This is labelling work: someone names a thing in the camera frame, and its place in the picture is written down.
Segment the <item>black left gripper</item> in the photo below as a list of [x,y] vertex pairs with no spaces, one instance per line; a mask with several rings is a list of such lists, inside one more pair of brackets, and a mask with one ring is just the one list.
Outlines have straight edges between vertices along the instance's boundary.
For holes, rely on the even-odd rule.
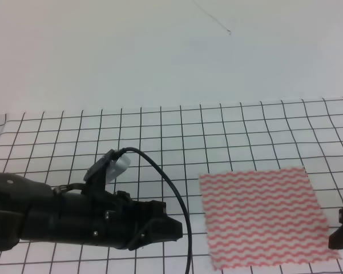
[[130,251],[183,236],[181,222],[169,217],[166,203],[132,200],[124,191],[99,196],[78,194],[82,184],[58,186],[57,243],[97,245]]

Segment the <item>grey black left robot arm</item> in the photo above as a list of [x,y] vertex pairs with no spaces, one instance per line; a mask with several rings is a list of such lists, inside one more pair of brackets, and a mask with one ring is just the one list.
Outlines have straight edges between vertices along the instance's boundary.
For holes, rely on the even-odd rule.
[[20,240],[135,250],[183,235],[166,204],[112,194],[104,177],[52,188],[16,174],[0,173],[0,251]]

